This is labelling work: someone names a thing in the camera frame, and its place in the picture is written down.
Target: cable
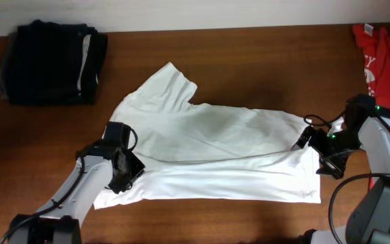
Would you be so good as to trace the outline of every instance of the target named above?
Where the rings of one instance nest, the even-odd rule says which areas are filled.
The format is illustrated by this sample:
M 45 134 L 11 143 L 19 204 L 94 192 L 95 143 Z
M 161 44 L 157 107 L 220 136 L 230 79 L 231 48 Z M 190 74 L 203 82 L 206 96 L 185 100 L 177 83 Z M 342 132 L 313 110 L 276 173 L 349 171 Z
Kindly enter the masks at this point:
M 68 189 L 66 194 L 64 194 L 64 196 L 60 200 L 58 200 L 56 202 L 54 201 L 53 205 L 51 207 L 48 207 L 47 209 L 44 209 L 42 211 L 38 211 L 37 213 L 32 214 L 30 217 L 23 220 L 21 223 L 17 224 L 15 227 L 12 227 L 9 230 L 7 230 L 7 232 L 1 238 L 0 244 L 4 244 L 5 240 L 7 240 L 15 231 L 17 231 L 17 229 L 22 227 L 27 222 L 30 222 L 31 220 L 34 220 L 35 218 L 38 218 L 39 216 L 42 216 L 43 214 L 47 214 L 50 211 L 53 211 L 56 208 L 58 208 L 70 196 L 70 194 L 72 194 L 73 190 L 76 188 L 78 183 L 81 181 L 82 175 L 84 173 L 85 173 L 85 160 L 84 160 L 84 156 L 82 156 L 81 157 L 81 170 L 79 171 L 79 175 L 76 178 L 76 180 L 73 182 L 72 186 Z
M 386 130 L 390 133 L 390 126 L 386 123 L 386 121 L 384 119 L 382 119 L 382 117 L 378 113 L 376 113 L 376 111 L 368 108 L 367 106 L 361 105 L 361 104 L 358 104 L 358 106 L 363 106 L 365 109 L 367 109 L 368 112 L 373 117 L 376 117 L 380 121 L 380 123 L 386 128 Z M 352 177 L 344 180 L 343 182 L 341 182 L 335 188 L 334 192 L 332 193 L 332 196 L 331 196 L 330 202 L 329 202 L 328 220 L 329 220 L 330 231 L 332 232 L 332 235 L 333 235 L 333 237 L 335 238 L 335 241 L 337 241 L 338 244 L 343 244 L 343 242 L 338 237 L 338 234 L 337 234 L 337 232 L 336 232 L 336 230 L 334 228 L 334 225 L 333 225 L 333 204 L 334 204 L 335 198 L 338 195 L 338 192 L 340 191 L 340 189 L 342 189 L 342 187 L 344 187 L 346 184 L 348 184 L 348 183 L 350 183 L 350 182 L 352 182 L 354 180 L 359 180 L 359 179 L 363 179 L 363 178 L 373 178 L 373 177 L 390 177 L 390 174 L 386 174 L 386 173 L 372 173 L 372 174 L 360 174 L 360 175 L 357 175 L 357 176 L 352 176 Z
M 128 150 L 133 151 L 133 149 L 135 149 L 135 147 L 136 147 L 136 144 L 138 143 L 138 135 L 136 134 L 134 129 L 130 128 L 130 131 L 132 131 L 133 136 L 135 137 L 135 144 L 131 148 L 129 148 Z
M 332 127 L 332 123 L 334 123 L 335 121 L 337 121 L 339 118 L 341 118 L 343 115 L 345 114 L 345 110 L 340 114 L 338 115 L 337 117 L 335 117 L 333 120 L 331 121 L 326 121 L 324 120 L 323 118 L 321 118 L 320 116 L 318 115 L 306 115 L 304 118 L 303 118 L 303 121 L 308 124 L 308 125 L 312 125 L 312 126 L 327 126 L 329 127 L 329 129 Z M 312 122 L 309 122 L 308 121 L 308 118 L 310 117 L 314 117 L 314 118 L 317 118 L 321 121 L 323 121 L 323 123 L 312 123 Z

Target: black cloth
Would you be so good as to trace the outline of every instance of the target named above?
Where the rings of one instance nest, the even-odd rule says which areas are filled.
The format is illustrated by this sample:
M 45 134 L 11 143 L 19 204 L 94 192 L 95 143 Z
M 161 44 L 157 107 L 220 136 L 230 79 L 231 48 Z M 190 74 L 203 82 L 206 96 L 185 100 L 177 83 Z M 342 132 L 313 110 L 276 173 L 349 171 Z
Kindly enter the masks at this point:
M 81 74 L 83 39 L 91 35 Z M 35 20 L 19 26 L 5 70 L 10 103 L 19 105 L 93 104 L 108 38 L 86 24 Z M 81 90 L 77 81 L 81 75 Z

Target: white wall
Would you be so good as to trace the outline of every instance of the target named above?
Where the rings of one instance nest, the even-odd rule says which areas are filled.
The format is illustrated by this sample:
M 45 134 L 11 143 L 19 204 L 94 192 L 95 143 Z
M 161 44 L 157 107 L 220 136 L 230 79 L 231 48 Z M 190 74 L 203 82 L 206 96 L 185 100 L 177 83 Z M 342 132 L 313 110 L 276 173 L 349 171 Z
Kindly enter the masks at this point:
M 0 35 L 38 18 L 102 32 L 390 22 L 390 0 L 0 0 Z

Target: folded black clothing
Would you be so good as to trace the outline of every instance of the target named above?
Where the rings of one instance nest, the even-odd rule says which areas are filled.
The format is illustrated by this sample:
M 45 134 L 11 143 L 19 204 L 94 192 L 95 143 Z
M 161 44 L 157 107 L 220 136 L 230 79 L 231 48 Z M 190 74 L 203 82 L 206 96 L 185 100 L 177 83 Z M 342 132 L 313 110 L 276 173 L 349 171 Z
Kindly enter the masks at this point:
M 87 35 L 90 42 L 83 65 L 83 42 Z M 35 20 L 19 26 L 1 68 L 10 103 L 93 104 L 107 47 L 107 36 L 86 24 Z

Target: stack of dark clothes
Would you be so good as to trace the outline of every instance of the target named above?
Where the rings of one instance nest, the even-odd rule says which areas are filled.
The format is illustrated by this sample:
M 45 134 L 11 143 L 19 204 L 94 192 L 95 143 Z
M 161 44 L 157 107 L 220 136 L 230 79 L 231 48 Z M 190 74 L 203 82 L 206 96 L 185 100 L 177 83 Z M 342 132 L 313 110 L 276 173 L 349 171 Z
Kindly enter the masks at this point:
M 108 38 L 86 24 L 35 20 L 12 35 L 0 70 L 11 104 L 93 104 Z

